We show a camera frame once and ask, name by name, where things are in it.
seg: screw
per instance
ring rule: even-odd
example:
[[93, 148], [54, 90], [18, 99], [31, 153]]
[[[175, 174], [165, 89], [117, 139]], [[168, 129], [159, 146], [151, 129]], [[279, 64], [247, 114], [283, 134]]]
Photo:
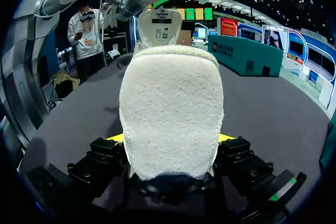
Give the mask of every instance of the screw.
[[89, 172], [84, 172], [83, 175], [84, 175], [85, 178], [91, 177], [91, 173], [89, 173]]
[[73, 163], [70, 163], [70, 164], [68, 164], [68, 169], [72, 169], [72, 168], [74, 168], [74, 164]]

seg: exhibition hall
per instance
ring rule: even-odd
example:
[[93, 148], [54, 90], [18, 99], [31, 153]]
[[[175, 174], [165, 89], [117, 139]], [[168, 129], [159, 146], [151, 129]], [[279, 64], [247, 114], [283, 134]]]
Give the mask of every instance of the exhibition hall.
[[324, 215], [330, 13], [324, 0], [15, 0], [0, 156], [26, 218], [298, 223], [314, 202]]

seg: poster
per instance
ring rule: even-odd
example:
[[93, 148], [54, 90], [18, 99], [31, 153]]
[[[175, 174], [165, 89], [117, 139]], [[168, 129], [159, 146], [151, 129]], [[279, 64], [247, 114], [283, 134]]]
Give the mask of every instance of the poster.
[[263, 25], [262, 42], [288, 52], [288, 28]]
[[238, 21], [229, 18], [221, 18], [220, 24], [220, 35], [237, 37]]

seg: banner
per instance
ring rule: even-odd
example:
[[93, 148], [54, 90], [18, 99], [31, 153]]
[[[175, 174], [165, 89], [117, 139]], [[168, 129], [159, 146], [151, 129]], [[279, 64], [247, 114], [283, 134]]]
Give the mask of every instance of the banner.
[[238, 36], [238, 21], [229, 18], [221, 18], [220, 24], [220, 35]]

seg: table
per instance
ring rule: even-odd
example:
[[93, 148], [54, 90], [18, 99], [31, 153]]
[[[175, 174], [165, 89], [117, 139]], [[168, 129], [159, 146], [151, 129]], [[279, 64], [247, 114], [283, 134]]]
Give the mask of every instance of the table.
[[[121, 56], [68, 95], [43, 122], [24, 156], [20, 172], [38, 165], [54, 164], [67, 173], [67, 164], [82, 159], [98, 137], [122, 133], [119, 90], [130, 56]], [[224, 89], [222, 133], [243, 136], [265, 162], [273, 162], [275, 175], [288, 169], [304, 172], [307, 181], [287, 207], [294, 211], [320, 178], [319, 158], [329, 119], [301, 90], [287, 80], [241, 77], [219, 65]], [[113, 209], [116, 185], [110, 185], [93, 203]], [[246, 204], [234, 190], [227, 203]]]

